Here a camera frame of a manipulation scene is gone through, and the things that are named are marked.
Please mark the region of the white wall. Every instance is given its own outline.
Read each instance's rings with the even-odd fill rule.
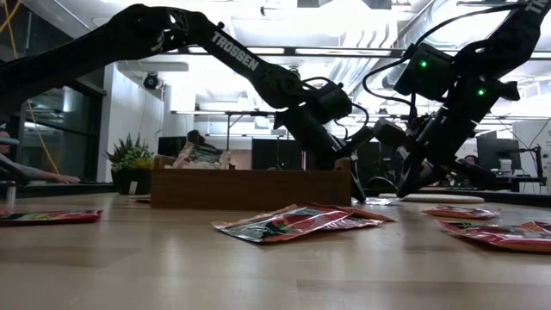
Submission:
[[[195,110],[195,92],[188,84],[166,86],[162,137],[186,136],[194,129],[193,115],[172,114],[171,111]]]
[[[125,139],[130,133],[136,139],[140,133],[150,151],[156,152],[159,131],[163,125],[164,103],[120,73],[115,64],[105,67],[103,88],[108,95],[102,103],[97,180],[110,182],[111,164],[103,156],[105,151],[112,152],[119,138]]]
[[[476,148],[476,139],[468,139],[455,154],[458,159],[465,158],[467,155],[478,156]]]

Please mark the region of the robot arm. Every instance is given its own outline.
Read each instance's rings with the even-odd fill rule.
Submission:
[[[345,117],[352,102],[331,81],[316,89],[291,71],[251,53],[226,34],[224,25],[211,23],[202,13],[135,4],[105,25],[50,52],[10,61],[0,66],[0,121],[19,111],[22,102],[67,81],[118,60],[143,59],[196,44],[248,79],[260,97],[278,112],[276,127],[285,126],[321,170],[332,170],[337,159],[351,153],[373,135],[367,127],[348,144],[337,141],[324,124]],[[353,196],[365,195],[353,173]]]
[[[457,161],[455,154],[466,139],[474,137],[474,129],[500,97],[520,99],[516,82],[504,84],[499,79],[529,60],[551,1],[531,0],[517,7],[487,39],[465,46],[453,58],[423,43],[408,50],[410,62],[394,89],[443,105],[433,115],[409,124],[407,133],[385,121],[375,124],[379,140],[407,150],[398,196],[434,183],[447,173],[469,177],[482,188],[495,183],[492,173]]]

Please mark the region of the computer monitor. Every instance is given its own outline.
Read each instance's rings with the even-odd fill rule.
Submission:
[[[158,139],[158,150],[157,154],[171,156],[174,158],[178,157],[180,151],[185,146],[188,138],[184,137],[160,137]]]
[[[253,170],[302,170],[302,149],[299,141],[287,139],[253,139],[251,167]]]
[[[522,169],[518,140],[478,137],[476,138],[476,145],[481,167],[488,170],[499,169],[501,167],[500,159],[510,159],[513,171]]]

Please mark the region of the table surface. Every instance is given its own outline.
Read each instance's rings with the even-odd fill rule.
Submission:
[[[247,212],[151,210],[114,194],[21,199],[17,210],[104,209],[96,224],[0,227],[2,309],[549,309],[551,257],[498,251],[419,211],[397,223],[254,245],[215,231]],[[493,223],[551,221],[502,208]]]

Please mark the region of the person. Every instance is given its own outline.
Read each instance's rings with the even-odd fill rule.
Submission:
[[[203,137],[199,132],[199,130],[197,129],[194,129],[188,133],[188,142],[197,144],[199,146],[208,146],[208,147],[216,148],[214,146],[209,145],[205,140],[205,137]]]
[[[10,138],[9,133],[2,128],[0,128],[0,137]],[[54,182],[66,183],[66,184],[80,183],[80,179],[78,177],[58,175],[52,172],[46,172],[40,169],[29,167],[24,164],[14,163],[4,155],[7,153],[9,153],[9,146],[0,145],[0,160],[3,160],[4,162],[8,162],[14,165],[17,169],[22,171],[31,179],[43,180],[43,181],[54,181]]]
[[[476,157],[475,155],[472,155],[472,154],[467,155],[467,156],[465,156],[464,159],[465,159],[466,162],[468,162],[470,164],[479,164],[479,158]]]

